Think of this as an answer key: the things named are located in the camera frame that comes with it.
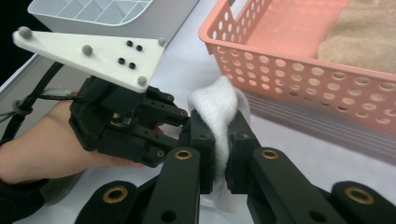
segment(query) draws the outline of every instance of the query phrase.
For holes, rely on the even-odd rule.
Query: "dark floor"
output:
[[[40,21],[27,12],[33,0],[0,1],[0,85],[20,68],[33,53],[20,49],[12,42],[12,33],[20,26],[48,31]]]

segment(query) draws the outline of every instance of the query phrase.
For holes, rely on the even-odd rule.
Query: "white table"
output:
[[[214,57],[208,55],[205,44],[198,37],[198,29],[214,3],[215,1],[208,0],[198,3],[167,47],[150,83],[161,91],[173,94],[179,107],[187,109],[188,95],[193,90],[210,85],[219,77]],[[25,68],[28,72],[24,73],[22,69],[16,74],[14,80],[2,90],[0,111],[8,111],[13,100],[28,94],[51,63],[50,60],[38,58],[35,63],[29,63]],[[70,67],[64,67],[49,85],[77,89],[87,76]],[[38,101],[34,114],[25,121],[21,133],[37,122],[52,105],[53,103]],[[0,131],[4,130],[4,126],[0,126]],[[330,190],[335,182],[353,180],[375,189],[396,204],[396,166],[336,145],[327,141],[325,136],[316,138],[257,116],[252,116],[251,128],[263,146],[284,151],[314,185]],[[17,223],[74,223],[83,205],[104,184],[125,180],[139,186],[159,172],[160,167],[89,169],[59,203],[44,206]],[[237,214],[201,206],[200,222],[252,223],[245,199],[242,198]]]

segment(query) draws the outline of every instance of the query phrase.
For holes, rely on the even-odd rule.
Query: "beige cloth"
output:
[[[396,74],[396,0],[351,0],[318,59]]]

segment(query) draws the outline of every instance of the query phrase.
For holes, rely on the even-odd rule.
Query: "folded fabric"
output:
[[[250,121],[248,100],[240,90],[231,85],[227,77],[220,77],[213,85],[190,95],[189,109],[198,111],[216,139],[215,177],[213,192],[209,198],[217,208],[236,212],[238,196],[231,194],[225,182],[225,169],[230,154],[227,132],[237,110],[242,112],[247,122]]]
[[[396,1],[351,0],[318,59],[396,74]]]

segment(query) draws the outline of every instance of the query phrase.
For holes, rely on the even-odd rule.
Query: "pink plastic basket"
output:
[[[219,0],[200,38],[238,88],[396,135],[396,75],[326,63],[318,45],[348,0]]]

